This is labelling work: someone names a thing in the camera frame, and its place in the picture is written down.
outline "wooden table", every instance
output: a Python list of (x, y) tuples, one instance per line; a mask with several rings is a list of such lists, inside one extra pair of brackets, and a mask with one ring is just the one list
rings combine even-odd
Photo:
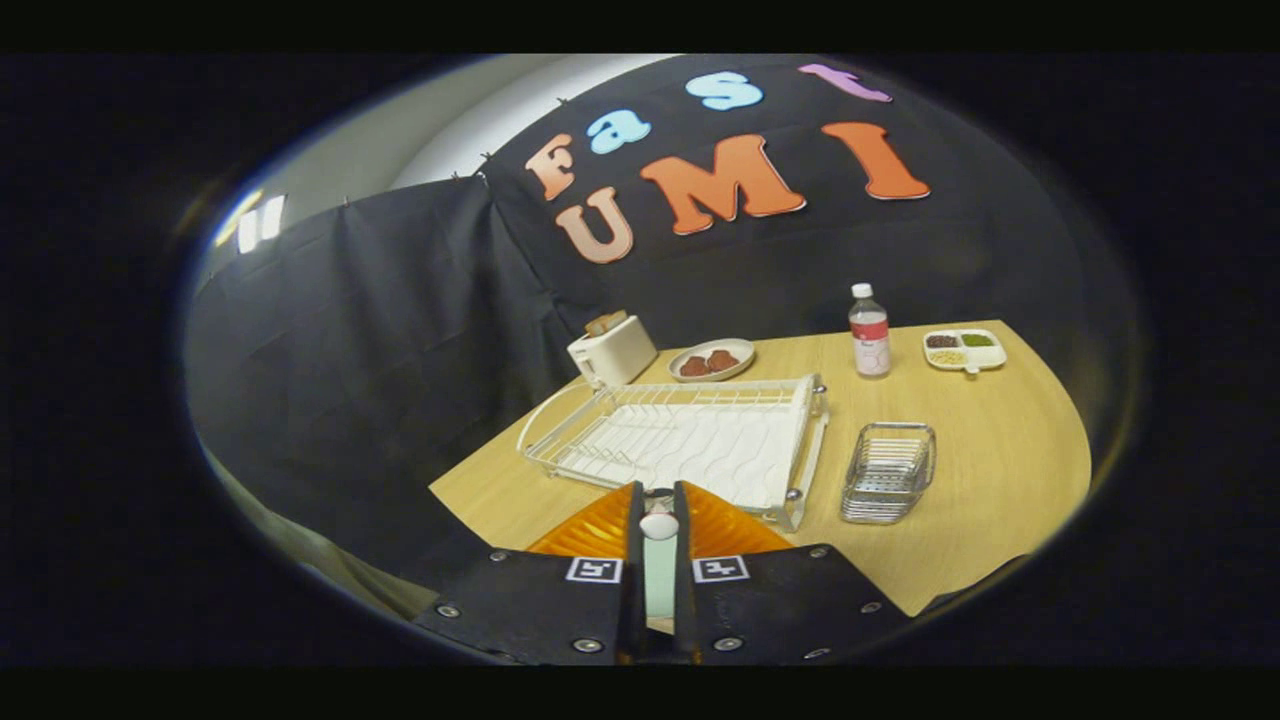
[[(929, 331), (980, 328), (1001, 340), (1009, 361), (977, 378), (938, 370), (922, 351)], [(893, 328), (892, 372), (854, 370), (849, 333), (763, 340), (755, 363), (726, 382), (794, 379), (827, 386), (831, 424), (794, 544), (831, 543), (904, 612), (964, 589), (1012, 557), (1034, 551), (1084, 500), (1092, 473), (1080, 416), (1043, 360), (1000, 320)], [(667, 350), (635, 382), (673, 383)], [(538, 418), (540, 437), (586, 401), (573, 389)], [(549, 478), (516, 451), (525, 421), (493, 438), (431, 484), (449, 510), (493, 546), (524, 550), (605, 489)], [(858, 433), (877, 420), (922, 421), (937, 433), (933, 484), (895, 525), (840, 519), (840, 491)]]

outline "plate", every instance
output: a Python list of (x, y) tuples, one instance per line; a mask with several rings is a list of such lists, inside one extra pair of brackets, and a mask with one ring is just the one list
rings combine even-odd
[[(992, 345), (966, 345), (964, 336), (980, 336), (989, 340)], [(952, 338), (955, 341), (955, 347), (929, 347), (931, 337)], [(957, 328), (954, 331), (936, 331), (927, 333), (922, 345), (924, 347), (924, 359), (929, 361), (929, 365), (942, 370), (968, 370), (970, 374), (977, 374), (980, 370), (998, 368), (1009, 360), (1009, 355), (1005, 354), (1005, 346), (1000, 345), (1000, 338), (978, 328)], [(948, 361), (945, 355), (947, 352), (959, 354), (964, 357), (964, 361)]]
[[(728, 354), (732, 355), (735, 360), (737, 360), (737, 365), (733, 365), (727, 370), (710, 373), (708, 375), (698, 375), (695, 378), (689, 378), (680, 374), (680, 368), (682, 368), (685, 363), (689, 361), (690, 357), (698, 355), (703, 360), (707, 360), (708, 357), (712, 356), (712, 351), (714, 350), (728, 351)], [(742, 370), (748, 369), (751, 365), (753, 360), (755, 360), (755, 346), (751, 345), (750, 341), (740, 338), (713, 340), (710, 342), (704, 342), (699, 346), (690, 347), (689, 350), (681, 352), (680, 355), (676, 355), (676, 357), (667, 365), (667, 372), (671, 373), (671, 377), (676, 378), (682, 383), (713, 383), (717, 380), (732, 378), (733, 375), (741, 373)]]

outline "toaster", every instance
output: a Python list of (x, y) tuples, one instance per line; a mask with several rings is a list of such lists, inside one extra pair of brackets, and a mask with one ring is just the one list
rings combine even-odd
[(579, 372), (594, 388), (618, 387), (636, 379), (658, 357), (640, 318), (631, 315), (602, 336), (585, 334), (568, 346)]

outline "letter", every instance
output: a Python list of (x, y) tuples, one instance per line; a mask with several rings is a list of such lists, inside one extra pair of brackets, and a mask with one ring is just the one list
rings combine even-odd
[(609, 224), (609, 229), (613, 231), (613, 242), (604, 243), (595, 240), (591, 228), (582, 222), (581, 205), (575, 205), (556, 217), (556, 224), (564, 228), (579, 254), (600, 265), (621, 260), (627, 252), (631, 252), (631, 225), (627, 224), (622, 210), (618, 210), (618, 204), (613, 200), (616, 193), (617, 191), (612, 187), (602, 187), (586, 196), (586, 204), (599, 210), (604, 222)]
[(844, 70), (836, 70), (814, 63), (812, 65), (805, 65), (800, 68), (801, 73), (809, 73), (820, 77), (822, 79), (835, 85), (840, 90), (863, 100), (874, 100), (876, 102), (892, 102), (893, 99), (887, 94), (878, 90), (868, 90), (858, 83), (858, 76), (846, 73)]
[(867, 195), (876, 200), (928, 197), (929, 186), (911, 177), (893, 149), (884, 141), (884, 128), (869, 123), (831, 123), (822, 132), (838, 137), (854, 151), (867, 177)]
[(722, 72), (699, 76), (685, 83), (685, 90), (703, 99), (703, 105), (712, 110), (732, 110), (755, 105), (764, 99), (764, 91), (755, 87), (745, 76)]
[(652, 124), (641, 122), (631, 110), (614, 110), (591, 123), (586, 136), (591, 138), (591, 152), (605, 155), (644, 138), (652, 129)]
[(764, 138), (740, 135), (716, 143), (714, 172), (681, 160), (663, 158), (640, 169), (640, 177), (653, 181), (667, 196), (676, 213), (676, 234), (701, 232), (714, 222), (698, 210), (694, 200), (721, 218), (733, 222), (737, 217), (737, 190), (742, 188), (748, 215), (763, 218), (792, 213), (805, 206), (803, 195), (791, 192), (764, 154)]
[(562, 168), (573, 167), (573, 156), (568, 154), (568, 143), (573, 138), (568, 133), (559, 133), (550, 142), (543, 146), (532, 158), (525, 163), (525, 169), (538, 176), (547, 191), (547, 200), (554, 200), (564, 188), (573, 184), (573, 173), (566, 173)]

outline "water bottle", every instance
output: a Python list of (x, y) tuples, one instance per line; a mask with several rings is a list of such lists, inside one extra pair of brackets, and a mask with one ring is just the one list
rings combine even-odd
[(858, 283), (854, 306), (849, 310), (849, 329), (854, 333), (854, 365), (860, 375), (888, 374), (888, 313), (872, 299), (872, 286)]

